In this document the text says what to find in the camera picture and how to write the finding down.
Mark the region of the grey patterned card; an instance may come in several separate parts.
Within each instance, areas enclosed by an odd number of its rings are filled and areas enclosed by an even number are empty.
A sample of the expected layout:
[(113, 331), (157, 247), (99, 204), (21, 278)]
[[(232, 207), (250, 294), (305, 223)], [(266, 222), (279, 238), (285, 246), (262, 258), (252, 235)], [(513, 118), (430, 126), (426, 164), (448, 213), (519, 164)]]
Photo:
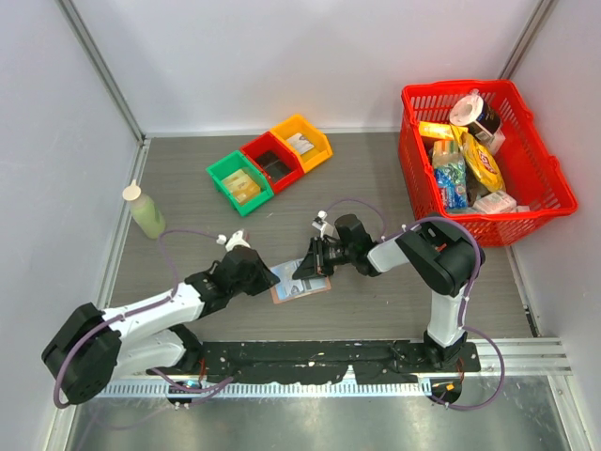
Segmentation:
[(280, 283), (273, 287), (274, 301), (285, 302), (291, 300), (286, 297), (285, 290), (289, 287), (289, 283), (293, 280), (292, 274), (298, 268), (296, 260), (290, 260), (272, 267), (270, 270), (280, 278)]

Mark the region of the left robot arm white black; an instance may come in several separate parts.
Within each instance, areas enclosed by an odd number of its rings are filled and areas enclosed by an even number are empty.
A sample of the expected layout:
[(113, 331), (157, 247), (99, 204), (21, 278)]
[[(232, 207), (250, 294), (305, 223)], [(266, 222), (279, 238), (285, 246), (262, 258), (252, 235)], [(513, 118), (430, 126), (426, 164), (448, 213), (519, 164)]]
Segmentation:
[(256, 250), (237, 246), (174, 288), (118, 308), (76, 308), (41, 354), (59, 408), (79, 405), (111, 381), (148, 370), (192, 374), (204, 352), (187, 325), (279, 283)]

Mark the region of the card in yellow bin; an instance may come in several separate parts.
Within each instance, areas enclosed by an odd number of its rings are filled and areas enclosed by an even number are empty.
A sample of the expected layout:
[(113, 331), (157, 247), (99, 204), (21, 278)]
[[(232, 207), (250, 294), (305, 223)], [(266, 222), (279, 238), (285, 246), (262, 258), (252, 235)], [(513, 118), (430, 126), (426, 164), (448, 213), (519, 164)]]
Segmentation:
[(286, 142), (293, 147), (300, 155), (303, 155), (315, 148), (315, 145), (302, 133), (297, 132), (286, 139)]

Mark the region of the yellow storage bin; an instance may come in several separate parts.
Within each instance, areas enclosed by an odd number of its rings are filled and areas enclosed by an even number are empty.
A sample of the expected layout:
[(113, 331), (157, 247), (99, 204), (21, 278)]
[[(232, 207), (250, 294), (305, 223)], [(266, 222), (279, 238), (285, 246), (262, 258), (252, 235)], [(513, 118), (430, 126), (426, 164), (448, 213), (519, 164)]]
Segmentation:
[(304, 173), (309, 173), (333, 155), (327, 136), (305, 117), (294, 115), (270, 129), (299, 160)]

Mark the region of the white small box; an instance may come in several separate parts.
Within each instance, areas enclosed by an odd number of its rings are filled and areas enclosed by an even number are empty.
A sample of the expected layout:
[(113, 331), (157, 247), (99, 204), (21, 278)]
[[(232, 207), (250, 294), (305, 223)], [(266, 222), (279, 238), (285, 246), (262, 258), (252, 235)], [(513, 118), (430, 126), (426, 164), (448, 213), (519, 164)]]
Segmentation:
[(502, 190), (490, 193), (476, 200), (472, 206), (477, 214), (511, 213), (517, 207), (516, 200)]

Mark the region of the tan leather card holder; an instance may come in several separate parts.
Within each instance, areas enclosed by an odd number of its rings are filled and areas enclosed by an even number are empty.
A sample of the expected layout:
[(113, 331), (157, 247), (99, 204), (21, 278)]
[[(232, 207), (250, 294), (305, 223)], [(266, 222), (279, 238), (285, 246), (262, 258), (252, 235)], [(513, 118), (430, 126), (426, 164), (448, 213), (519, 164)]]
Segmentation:
[(270, 268), (271, 272), (280, 279), (280, 282), (270, 289), (274, 304), (289, 302), (331, 289), (331, 282), (328, 277), (315, 276), (298, 280), (293, 279), (292, 275), (300, 264), (301, 260), (296, 259)]

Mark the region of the blue snack bag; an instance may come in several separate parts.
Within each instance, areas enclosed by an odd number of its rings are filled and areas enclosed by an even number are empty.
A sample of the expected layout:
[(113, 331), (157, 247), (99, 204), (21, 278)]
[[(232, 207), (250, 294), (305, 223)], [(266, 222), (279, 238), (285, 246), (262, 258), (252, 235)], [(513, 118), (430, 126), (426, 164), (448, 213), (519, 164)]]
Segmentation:
[(443, 207), (446, 210), (467, 208), (466, 163), (458, 144), (451, 140), (436, 141), (431, 163)]

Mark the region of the red plastic shopping basket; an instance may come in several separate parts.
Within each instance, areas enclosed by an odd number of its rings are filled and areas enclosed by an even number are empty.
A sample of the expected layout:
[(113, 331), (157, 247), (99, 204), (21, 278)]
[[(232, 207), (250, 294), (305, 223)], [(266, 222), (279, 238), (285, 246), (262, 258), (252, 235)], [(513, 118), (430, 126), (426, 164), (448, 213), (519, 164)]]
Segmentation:
[[(495, 155), (508, 194), (522, 212), (458, 214), (445, 211), (418, 125), (446, 122), (459, 99), (476, 90), (500, 115), (506, 140)], [(408, 85), (401, 91), (403, 115), (398, 155), (414, 217), (438, 213), (463, 225), (483, 247), (509, 246), (549, 221), (569, 216), (578, 202), (534, 124), (534, 116), (508, 80), (452, 80)]]

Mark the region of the yellow chips bag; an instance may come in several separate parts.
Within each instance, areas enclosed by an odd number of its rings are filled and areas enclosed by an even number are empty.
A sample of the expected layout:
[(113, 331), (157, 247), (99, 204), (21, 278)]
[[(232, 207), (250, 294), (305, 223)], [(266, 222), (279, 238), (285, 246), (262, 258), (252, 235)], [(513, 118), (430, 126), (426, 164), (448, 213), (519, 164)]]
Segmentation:
[(460, 139), (462, 154), (475, 178), (491, 193), (504, 191), (501, 171), (487, 148), (467, 132), (462, 132)]

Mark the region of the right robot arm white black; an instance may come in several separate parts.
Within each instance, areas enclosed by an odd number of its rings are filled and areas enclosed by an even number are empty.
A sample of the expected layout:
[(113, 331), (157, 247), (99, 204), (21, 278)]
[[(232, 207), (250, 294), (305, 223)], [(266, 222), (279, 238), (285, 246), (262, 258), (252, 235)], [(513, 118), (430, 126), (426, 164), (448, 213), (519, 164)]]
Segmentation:
[(484, 251), (467, 229), (448, 218), (430, 215), (389, 239), (375, 241), (354, 214), (339, 217), (333, 225), (325, 218), (322, 211), (314, 220), (320, 235), (310, 240), (292, 278), (330, 277), (336, 267), (347, 264), (362, 275), (377, 277), (411, 265), (432, 291), (431, 315), (424, 332), (425, 362), (437, 371), (453, 365), (467, 340), (470, 292), (485, 262)]

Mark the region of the yellow snack packet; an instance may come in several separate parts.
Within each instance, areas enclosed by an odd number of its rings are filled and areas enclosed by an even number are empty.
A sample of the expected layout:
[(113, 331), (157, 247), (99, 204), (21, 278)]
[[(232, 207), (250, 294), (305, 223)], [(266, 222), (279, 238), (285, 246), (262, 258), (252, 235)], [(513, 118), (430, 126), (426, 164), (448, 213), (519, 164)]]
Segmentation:
[(421, 121), (418, 125), (419, 135), (436, 140), (455, 140), (462, 133), (469, 131), (466, 127), (458, 127), (452, 124)]

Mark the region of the white card with black stripe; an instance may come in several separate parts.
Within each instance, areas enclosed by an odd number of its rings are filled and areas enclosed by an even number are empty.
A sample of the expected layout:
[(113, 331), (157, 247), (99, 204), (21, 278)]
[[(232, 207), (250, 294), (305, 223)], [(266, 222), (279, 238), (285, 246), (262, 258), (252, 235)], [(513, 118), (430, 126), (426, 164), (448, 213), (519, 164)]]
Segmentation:
[(292, 280), (285, 290), (286, 297), (290, 299), (312, 295), (331, 288), (330, 279), (327, 277), (313, 277)]

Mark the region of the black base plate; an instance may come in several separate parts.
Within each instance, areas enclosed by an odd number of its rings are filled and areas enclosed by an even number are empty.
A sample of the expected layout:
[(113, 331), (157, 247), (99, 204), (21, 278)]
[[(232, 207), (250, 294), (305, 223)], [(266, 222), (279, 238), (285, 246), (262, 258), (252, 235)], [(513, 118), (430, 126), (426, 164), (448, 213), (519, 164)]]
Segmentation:
[(431, 347), (410, 340), (206, 341), (190, 369), (161, 369), (214, 383), (231, 377), (245, 384), (301, 385), (336, 384), (349, 370), (358, 384), (384, 384), (416, 381), (419, 373), (475, 373), (481, 364), (472, 342), (443, 361)]

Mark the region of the yellow cards in green bin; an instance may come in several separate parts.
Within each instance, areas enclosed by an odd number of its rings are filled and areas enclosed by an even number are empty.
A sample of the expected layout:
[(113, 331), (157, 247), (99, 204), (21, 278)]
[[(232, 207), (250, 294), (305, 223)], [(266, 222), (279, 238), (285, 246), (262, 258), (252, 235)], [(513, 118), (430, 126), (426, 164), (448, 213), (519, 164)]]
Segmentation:
[(261, 187), (244, 169), (238, 169), (222, 179), (222, 184), (240, 205), (245, 205), (261, 193)]

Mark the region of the black cards in red bin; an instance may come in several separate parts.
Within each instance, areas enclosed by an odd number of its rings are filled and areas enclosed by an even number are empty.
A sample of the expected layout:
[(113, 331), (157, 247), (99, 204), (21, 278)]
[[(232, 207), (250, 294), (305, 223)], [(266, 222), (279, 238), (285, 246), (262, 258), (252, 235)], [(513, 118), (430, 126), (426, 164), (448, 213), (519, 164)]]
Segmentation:
[(292, 169), (273, 151), (260, 154), (255, 161), (273, 183), (284, 179), (292, 172)]

